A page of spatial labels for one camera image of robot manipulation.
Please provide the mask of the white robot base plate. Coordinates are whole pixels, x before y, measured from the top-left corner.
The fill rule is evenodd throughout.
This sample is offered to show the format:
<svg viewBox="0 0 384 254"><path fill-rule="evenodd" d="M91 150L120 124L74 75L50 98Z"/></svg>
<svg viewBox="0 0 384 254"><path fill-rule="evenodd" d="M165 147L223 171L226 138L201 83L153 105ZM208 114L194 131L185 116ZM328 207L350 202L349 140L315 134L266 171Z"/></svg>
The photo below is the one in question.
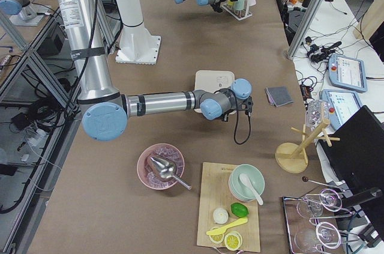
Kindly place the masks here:
<svg viewBox="0 0 384 254"><path fill-rule="evenodd" d="M116 62L154 65L157 63L160 44L161 37L156 35L130 34L121 37Z"/></svg>

